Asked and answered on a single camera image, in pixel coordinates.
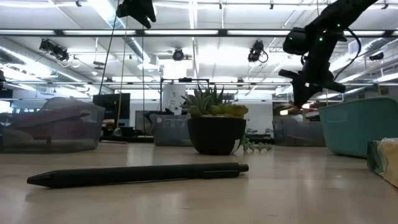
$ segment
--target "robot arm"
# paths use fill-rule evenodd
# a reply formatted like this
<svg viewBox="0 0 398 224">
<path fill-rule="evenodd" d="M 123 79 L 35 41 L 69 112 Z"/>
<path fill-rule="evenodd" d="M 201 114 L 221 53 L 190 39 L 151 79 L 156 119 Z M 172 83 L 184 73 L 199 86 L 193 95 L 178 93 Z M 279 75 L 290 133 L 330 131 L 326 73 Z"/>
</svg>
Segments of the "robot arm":
<svg viewBox="0 0 398 224">
<path fill-rule="evenodd" d="M 284 51 L 295 55 L 308 53 L 303 69 L 298 73 L 279 72 L 279 75 L 292 79 L 295 106 L 301 108 L 323 88 L 345 92 L 344 85 L 334 82 L 329 59 L 337 42 L 347 41 L 343 31 L 376 1 L 337 0 L 304 28 L 294 27 L 290 31 L 283 45 Z"/>
</svg>

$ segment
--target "teal bin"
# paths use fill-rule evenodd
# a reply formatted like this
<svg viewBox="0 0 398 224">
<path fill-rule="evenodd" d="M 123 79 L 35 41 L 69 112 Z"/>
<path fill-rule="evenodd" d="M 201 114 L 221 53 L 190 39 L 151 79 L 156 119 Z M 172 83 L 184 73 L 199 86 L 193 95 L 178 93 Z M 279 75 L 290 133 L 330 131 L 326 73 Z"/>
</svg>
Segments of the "teal bin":
<svg viewBox="0 0 398 224">
<path fill-rule="evenodd" d="M 368 140 L 398 137 L 398 102 L 380 97 L 319 109 L 327 148 L 336 154 L 366 158 Z"/>
</svg>

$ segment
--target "plant pot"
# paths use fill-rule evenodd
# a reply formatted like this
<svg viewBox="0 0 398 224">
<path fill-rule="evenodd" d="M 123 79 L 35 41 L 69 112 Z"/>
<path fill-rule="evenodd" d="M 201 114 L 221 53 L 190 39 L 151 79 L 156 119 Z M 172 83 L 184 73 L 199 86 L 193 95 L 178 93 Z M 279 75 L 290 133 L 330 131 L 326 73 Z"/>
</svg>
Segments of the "plant pot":
<svg viewBox="0 0 398 224">
<path fill-rule="evenodd" d="M 205 155 L 230 155 L 238 150 L 246 129 L 240 118 L 192 118 L 188 132 L 193 147 Z"/>
</svg>

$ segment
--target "desk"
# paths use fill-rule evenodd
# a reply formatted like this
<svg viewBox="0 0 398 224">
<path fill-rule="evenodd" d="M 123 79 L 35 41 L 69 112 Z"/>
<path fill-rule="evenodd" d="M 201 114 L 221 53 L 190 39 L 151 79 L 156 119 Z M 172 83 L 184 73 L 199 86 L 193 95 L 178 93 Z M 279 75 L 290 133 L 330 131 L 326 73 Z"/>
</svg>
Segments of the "desk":
<svg viewBox="0 0 398 224">
<path fill-rule="evenodd" d="M 180 180 L 74 189 L 27 185 L 55 169 L 206 162 L 247 163 L 237 179 Z M 4 224 L 396 223 L 398 190 L 366 161 L 320 147 L 202 156 L 190 147 L 105 144 L 69 154 L 0 154 Z"/>
</svg>

